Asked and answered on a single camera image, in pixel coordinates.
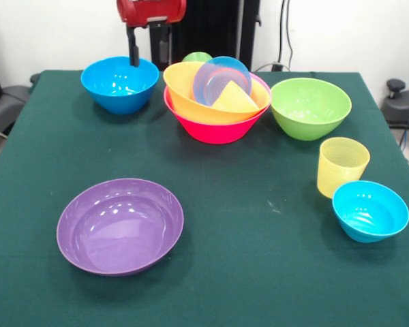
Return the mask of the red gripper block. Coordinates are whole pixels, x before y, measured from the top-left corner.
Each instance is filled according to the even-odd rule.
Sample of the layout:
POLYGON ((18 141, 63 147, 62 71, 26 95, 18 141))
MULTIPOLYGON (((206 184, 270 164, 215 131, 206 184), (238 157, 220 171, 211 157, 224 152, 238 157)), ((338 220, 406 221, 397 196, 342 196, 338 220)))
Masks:
MULTIPOLYGON (((186 0, 166 1, 128 1, 117 0, 117 9, 121 20, 127 25, 127 40, 130 65, 140 65, 139 48, 136 45, 135 27, 145 27, 154 22, 171 24, 183 19, 187 7, 186 0)), ((160 63, 170 60, 170 25, 161 26, 159 43, 160 63)))

